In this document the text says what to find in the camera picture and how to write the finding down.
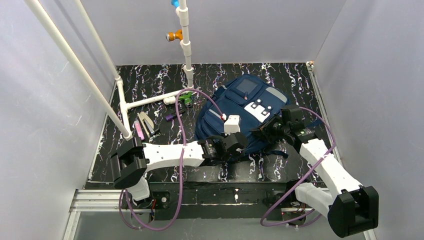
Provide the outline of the navy blue backpack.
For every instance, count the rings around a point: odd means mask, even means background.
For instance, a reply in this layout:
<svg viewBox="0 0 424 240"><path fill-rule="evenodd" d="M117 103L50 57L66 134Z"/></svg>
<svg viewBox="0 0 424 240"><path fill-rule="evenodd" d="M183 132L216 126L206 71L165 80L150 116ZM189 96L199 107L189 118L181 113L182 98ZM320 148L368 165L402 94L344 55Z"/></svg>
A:
<svg viewBox="0 0 424 240"><path fill-rule="evenodd" d="M248 146L244 155L264 153L280 155L285 158L288 154L271 150L271 146L280 140L286 140L296 151L302 144L317 139L313 129L307 128L294 132L276 141L268 141L266 137L256 137L251 129L267 122L275 114L281 113L283 106L293 105L289 98L279 89L267 84L257 76L244 74L225 85L219 87L199 112L195 124L194 136L196 140L205 140L208 137L222 137L224 122L219 115L239 115L240 132L248 139Z"/></svg>

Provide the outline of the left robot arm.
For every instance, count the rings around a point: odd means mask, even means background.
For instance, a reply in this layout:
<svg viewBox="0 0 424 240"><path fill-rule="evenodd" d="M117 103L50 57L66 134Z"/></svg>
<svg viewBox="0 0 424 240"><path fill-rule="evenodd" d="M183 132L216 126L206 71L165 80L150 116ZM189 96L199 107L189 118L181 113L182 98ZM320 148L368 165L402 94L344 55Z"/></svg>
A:
<svg viewBox="0 0 424 240"><path fill-rule="evenodd" d="M128 190L135 201L150 197L146 172L175 167L216 166L241 156L248 139L240 132L183 144L151 144L138 139L122 143L110 157L113 187Z"/></svg>

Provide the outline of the beige and grey stapler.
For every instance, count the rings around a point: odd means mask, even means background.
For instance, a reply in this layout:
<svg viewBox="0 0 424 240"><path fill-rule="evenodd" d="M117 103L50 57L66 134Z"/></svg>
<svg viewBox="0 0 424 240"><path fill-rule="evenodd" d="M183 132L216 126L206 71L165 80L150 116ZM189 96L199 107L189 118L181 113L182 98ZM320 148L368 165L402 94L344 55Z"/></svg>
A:
<svg viewBox="0 0 424 240"><path fill-rule="evenodd" d="M159 128L155 128L153 120L144 111L139 112L137 116L148 137L155 136L159 133Z"/></svg>

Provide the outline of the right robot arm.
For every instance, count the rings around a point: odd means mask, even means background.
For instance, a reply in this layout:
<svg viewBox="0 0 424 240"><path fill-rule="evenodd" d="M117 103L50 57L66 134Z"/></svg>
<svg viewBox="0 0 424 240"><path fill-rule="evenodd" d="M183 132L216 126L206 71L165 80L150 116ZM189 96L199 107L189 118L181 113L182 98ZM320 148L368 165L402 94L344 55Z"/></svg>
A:
<svg viewBox="0 0 424 240"><path fill-rule="evenodd" d="M267 222L268 215L286 198L296 201L325 216L332 231L340 238L372 230L379 225L379 194L373 186L364 186L352 177L336 160L333 143L327 148L316 133L307 128L302 119L304 107L290 104L281 108L252 133L270 143L284 139L312 167L261 217L264 227L278 226Z"/></svg>

